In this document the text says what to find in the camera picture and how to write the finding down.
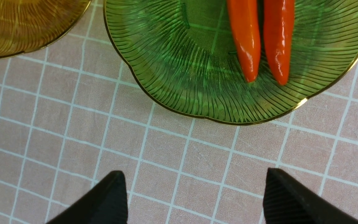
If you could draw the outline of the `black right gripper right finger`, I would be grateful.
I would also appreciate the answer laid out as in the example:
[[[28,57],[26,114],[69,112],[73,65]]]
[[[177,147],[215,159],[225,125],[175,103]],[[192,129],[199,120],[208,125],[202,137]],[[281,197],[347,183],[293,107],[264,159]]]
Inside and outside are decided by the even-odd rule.
[[[263,197],[267,224],[358,224],[279,168],[268,168]]]

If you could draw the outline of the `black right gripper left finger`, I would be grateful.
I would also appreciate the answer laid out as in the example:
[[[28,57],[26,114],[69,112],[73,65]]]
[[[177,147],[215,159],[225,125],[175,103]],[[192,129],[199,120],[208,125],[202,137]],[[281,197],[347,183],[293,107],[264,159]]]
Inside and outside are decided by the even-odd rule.
[[[88,193],[48,224],[126,224],[128,200],[125,175],[111,171]]]

